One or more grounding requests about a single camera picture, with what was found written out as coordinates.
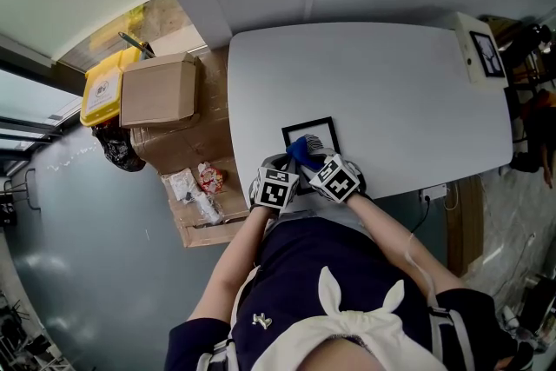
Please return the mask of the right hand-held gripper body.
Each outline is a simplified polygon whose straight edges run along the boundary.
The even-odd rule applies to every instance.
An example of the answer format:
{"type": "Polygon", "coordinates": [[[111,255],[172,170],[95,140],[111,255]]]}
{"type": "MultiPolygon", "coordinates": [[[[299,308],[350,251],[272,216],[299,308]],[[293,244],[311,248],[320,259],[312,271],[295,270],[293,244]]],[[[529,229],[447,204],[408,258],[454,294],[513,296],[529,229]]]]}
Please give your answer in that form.
{"type": "Polygon", "coordinates": [[[323,166],[308,183],[336,203],[345,202],[352,194],[365,195],[367,186],[359,166],[340,154],[325,155],[323,166]]]}

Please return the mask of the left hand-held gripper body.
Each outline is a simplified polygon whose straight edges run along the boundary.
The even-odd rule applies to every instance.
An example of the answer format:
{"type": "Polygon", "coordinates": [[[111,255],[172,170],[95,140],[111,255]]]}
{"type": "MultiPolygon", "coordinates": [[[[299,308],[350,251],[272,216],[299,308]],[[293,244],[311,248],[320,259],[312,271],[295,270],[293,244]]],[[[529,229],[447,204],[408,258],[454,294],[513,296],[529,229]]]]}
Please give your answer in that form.
{"type": "Polygon", "coordinates": [[[250,205],[283,211],[292,202],[299,180],[296,173],[260,167],[249,188],[250,205]]]}

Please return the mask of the blue cloth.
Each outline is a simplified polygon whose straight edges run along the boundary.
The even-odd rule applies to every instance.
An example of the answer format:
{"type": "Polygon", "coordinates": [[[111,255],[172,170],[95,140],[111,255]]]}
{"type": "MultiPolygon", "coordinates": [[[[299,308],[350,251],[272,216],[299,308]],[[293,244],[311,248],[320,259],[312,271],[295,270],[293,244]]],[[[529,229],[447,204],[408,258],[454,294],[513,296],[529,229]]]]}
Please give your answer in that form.
{"type": "Polygon", "coordinates": [[[286,148],[286,152],[302,167],[319,171],[324,166],[324,159],[326,158],[317,154],[317,151],[322,148],[322,142],[317,136],[306,134],[292,142],[286,148]]]}

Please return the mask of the black photo frame fingerprint print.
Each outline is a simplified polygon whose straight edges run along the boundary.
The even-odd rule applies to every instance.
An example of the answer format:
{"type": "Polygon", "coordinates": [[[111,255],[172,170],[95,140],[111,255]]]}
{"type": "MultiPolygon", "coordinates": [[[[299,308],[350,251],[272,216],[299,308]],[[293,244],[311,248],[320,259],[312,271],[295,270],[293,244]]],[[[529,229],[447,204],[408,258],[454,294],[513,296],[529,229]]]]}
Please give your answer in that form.
{"type": "MultiPolygon", "coordinates": [[[[299,137],[311,134],[317,136],[325,148],[334,149],[338,153],[341,152],[334,120],[331,116],[283,127],[281,132],[286,148],[299,137]]],[[[300,176],[300,182],[296,194],[298,196],[313,194],[314,190],[310,188],[308,180],[298,170],[297,174],[300,176]]]]}

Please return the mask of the person's right forearm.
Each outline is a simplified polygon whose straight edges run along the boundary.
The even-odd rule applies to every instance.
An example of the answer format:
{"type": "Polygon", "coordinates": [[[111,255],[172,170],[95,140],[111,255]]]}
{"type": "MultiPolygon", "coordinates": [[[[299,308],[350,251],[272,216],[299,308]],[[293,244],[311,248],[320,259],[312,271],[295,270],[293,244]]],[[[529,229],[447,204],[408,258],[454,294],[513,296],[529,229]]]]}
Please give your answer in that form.
{"type": "Polygon", "coordinates": [[[424,296],[466,287],[414,234],[366,197],[352,194],[346,204],[360,218],[388,261],[407,274],[424,296]]]}

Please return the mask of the grey trousers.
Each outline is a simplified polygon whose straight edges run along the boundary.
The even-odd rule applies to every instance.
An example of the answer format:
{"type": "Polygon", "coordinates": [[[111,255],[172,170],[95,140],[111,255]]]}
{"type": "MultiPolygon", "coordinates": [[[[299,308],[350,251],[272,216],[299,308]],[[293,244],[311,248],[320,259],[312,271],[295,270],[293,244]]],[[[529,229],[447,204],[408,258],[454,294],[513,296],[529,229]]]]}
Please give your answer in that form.
{"type": "Polygon", "coordinates": [[[265,228],[265,235],[269,234],[280,223],[305,220],[308,218],[321,218],[346,228],[353,229],[372,239],[361,219],[350,208],[344,205],[333,205],[321,209],[298,210],[280,214],[275,219],[270,219],[265,228]]]}

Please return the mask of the red patterned packet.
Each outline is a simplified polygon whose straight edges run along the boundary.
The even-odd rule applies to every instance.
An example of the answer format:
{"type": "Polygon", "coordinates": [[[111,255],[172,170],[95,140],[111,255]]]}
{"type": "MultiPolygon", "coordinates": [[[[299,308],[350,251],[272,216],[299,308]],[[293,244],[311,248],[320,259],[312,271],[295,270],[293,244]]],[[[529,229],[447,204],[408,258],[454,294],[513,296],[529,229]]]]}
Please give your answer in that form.
{"type": "Polygon", "coordinates": [[[199,173],[199,184],[206,193],[216,194],[222,189],[224,183],[223,173],[213,167],[209,162],[202,162],[197,166],[199,173]]]}

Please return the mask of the large flattened cardboard box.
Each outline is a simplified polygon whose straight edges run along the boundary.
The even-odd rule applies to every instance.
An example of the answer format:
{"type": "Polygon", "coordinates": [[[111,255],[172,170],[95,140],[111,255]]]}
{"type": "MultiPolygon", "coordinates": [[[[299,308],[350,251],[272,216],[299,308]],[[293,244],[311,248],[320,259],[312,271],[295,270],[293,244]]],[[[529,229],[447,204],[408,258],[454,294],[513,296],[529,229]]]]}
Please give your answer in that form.
{"type": "Polygon", "coordinates": [[[230,242],[248,216],[237,173],[228,119],[228,48],[205,51],[195,59],[198,113],[184,123],[134,128],[131,144],[161,177],[183,246],[194,248],[230,242]],[[198,165],[208,162],[224,175],[213,199],[223,221],[210,224],[193,202],[175,198],[169,177],[189,168],[199,180],[198,165]]]}

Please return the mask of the white table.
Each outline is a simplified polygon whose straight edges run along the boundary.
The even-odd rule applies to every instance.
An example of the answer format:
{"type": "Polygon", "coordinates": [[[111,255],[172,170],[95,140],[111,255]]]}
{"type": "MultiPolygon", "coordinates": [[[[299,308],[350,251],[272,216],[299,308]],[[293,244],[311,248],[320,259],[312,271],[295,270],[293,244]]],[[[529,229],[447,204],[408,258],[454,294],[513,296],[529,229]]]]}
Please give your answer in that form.
{"type": "Polygon", "coordinates": [[[326,117],[373,198],[513,156],[504,92],[470,83],[456,35],[439,28],[314,23],[240,33],[229,44],[228,113],[243,189],[284,151],[284,128],[326,117]]]}

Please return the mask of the navy shirt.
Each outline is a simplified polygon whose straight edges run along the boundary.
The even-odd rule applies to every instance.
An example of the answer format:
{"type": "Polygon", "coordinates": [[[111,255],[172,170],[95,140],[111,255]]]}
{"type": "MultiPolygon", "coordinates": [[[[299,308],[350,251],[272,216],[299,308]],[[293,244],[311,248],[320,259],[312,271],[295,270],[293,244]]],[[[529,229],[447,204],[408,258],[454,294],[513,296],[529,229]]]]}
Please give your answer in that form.
{"type": "Polygon", "coordinates": [[[334,222],[280,223],[263,240],[255,263],[229,323],[201,318],[170,331],[164,371],[251,371],[291,325],[325,314],[318,296],[324,267],[340,285],[341,311],[375,310],[388,290],[404,281],[405,296],[394,312],[406,335],[447,371],[494,371],[518,353],[516,341],[496,320],[490,296],[460,288],[426,297],[370,238],[334,222]],[[252,324],[253,314],[260,313],[272,319],[267,330],[252,324]]]}

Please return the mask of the white plastic packet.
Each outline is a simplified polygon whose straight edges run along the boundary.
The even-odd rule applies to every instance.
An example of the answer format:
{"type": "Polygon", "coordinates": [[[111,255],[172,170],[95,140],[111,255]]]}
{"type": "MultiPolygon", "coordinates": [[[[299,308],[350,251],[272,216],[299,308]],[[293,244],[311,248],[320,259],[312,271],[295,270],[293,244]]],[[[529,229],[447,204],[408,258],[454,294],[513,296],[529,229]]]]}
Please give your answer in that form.
{"type": "Polygon", "coordinates": [[[169,175],[168,181],[176,200],[179,202],[193,202],[202,192],[189,168],[169,175]]]}

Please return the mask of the brown wooden board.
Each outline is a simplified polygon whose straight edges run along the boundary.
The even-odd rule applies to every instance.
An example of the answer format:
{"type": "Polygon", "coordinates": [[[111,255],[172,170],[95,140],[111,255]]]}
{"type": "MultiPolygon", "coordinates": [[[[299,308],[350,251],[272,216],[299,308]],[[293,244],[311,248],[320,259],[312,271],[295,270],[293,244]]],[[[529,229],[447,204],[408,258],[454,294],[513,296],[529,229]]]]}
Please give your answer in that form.
{"type": "Polygon", "coordinates": [[[447,222],[447,268],[465,275],[483,255],[484,204],[480,177],[469,176],[447,185],[444,201],[447,222]]]}

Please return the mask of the white bow collar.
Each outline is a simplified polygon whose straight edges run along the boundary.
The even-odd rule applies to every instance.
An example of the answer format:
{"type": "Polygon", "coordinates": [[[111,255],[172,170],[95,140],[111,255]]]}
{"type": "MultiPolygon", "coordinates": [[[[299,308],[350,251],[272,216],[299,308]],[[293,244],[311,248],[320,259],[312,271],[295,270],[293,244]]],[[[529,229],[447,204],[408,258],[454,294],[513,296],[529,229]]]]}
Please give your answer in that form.
{"type": "Polygon", "coordinates": [[[394,312],[405,296],[404,281],[397,281],[375,310],[341,311],[340,285],[324,267],[318,296],[325,314],[291,325],[261,354],[251,371],[296,371],[314,349],[331,338],[358,340],[385,371],[447,371],[436,356],[406,335],[394,312]]]}

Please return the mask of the black rubbish bag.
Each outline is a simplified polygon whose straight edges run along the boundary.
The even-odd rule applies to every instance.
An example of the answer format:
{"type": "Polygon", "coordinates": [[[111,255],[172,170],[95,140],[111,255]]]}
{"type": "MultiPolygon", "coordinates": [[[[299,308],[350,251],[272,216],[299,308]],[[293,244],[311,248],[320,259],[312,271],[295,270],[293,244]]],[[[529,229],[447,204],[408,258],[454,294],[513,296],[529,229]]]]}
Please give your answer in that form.
{"type": "Polygon", "coordinates": [[[92,135],[101,144],[105,157],[119,169],[137,172],[145,167],[146,162],[131,144],[130,131],[121,128],[116,118],[93,126],[92,135]]]}

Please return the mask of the black-framed window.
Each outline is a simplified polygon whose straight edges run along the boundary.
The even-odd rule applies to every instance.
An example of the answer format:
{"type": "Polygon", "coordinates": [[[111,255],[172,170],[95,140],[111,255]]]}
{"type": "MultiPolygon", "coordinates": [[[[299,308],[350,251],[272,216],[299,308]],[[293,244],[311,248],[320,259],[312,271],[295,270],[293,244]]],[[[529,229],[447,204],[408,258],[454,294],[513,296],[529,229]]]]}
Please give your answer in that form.
{"type": "Polygon", "coordinates": [[[0,174],[63,135],[82,98],[0,69],[0,174]]]}

